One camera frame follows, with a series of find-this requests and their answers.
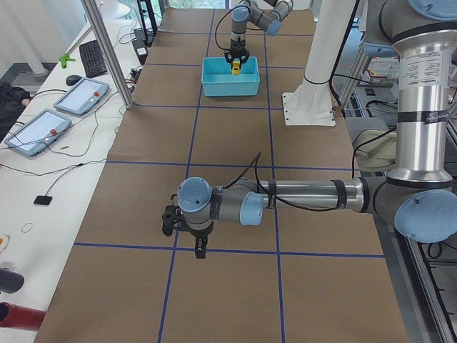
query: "black mug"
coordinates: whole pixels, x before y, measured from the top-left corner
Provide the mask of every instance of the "black mug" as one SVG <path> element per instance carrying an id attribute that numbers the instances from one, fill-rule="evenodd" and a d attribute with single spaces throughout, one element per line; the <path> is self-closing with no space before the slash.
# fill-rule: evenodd
<path id="1" fill-rule="evenodd" d="M 23 284 L 24 277 L 22 275 L 5 268 L 0 268 L 0 292 L 17 292 Z"/>

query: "person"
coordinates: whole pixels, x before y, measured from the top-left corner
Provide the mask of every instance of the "person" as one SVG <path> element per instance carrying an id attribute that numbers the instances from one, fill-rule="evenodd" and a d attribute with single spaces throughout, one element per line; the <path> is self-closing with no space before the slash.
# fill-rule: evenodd
<path id="1" fill-rule="evenodd" d="M 0 141 L 16 123 L 30 99 L 30 93 L 25 89 L 0 81 Z"/>

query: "blue joint cap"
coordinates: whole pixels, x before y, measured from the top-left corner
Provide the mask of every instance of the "blue joint cap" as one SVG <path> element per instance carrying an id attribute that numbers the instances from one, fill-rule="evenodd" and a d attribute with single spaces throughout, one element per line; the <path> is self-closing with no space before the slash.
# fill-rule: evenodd
<path id="1" fill-rule="evenodd" d="M 245 6 L 238 6 L 231 12 L 231 18 L 238 23 L 248 20 L 249 10 Z"/>
<path id="2" fill-rule="evenodd" d="M 211 186 L 201 177 L 189 177 L 178 188 L 178 205 L 184 212 L 193 213 L 203 209 L 210 201 Z"/>
<path id="3" fill-rule="evenodd" d="M 421 16 L 436 21 L 457 20 L 456 0 L 408 0 Z"/>
<path id="4" fill-rule="evenodd" d="M 271 24 L 268 25 L 268 28 L 266 29 L 266 34 L 270 36 L 275 36 L 279 32 L 280 28 L 281 22 L 279 20 L 273 20 Z"/>
<path id="5" fill-rule="evenodd" d="M 435 243 L 457 232 L 457 195 L 444 189 L 417 193 L 395 214 L 396 229 L 420 243 Z"/>
<path id="6" fill-rule="evenodd" d="M 263 215 L 263 195 L 249 192 L 243 199 L 240 210 L 242 225 L 259 225 Z"/>

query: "light blue plastic box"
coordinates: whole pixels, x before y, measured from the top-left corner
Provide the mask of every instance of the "light blue plastic box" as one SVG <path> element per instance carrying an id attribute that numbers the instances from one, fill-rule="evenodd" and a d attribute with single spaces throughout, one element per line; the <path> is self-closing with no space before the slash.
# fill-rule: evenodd
<path id="1" fill-rule="evenodd" d="M 203 59 L 201 83 L 206 96 L 257 95 L 260 76 L 256 57 L 249 57 L 241 66 L 241 74 L 233 75 L 223 57 Z"/>

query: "keyboard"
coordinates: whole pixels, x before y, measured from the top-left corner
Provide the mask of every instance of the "keyboard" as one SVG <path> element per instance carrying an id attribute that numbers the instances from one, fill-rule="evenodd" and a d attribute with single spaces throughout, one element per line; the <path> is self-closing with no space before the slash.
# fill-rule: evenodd
<path id="1" fill-rule="evenodd" d="M 87 77 L 95 77 L 107 72 L 98 41 L 88 41 L 81 44 L 79 53 Z"/>

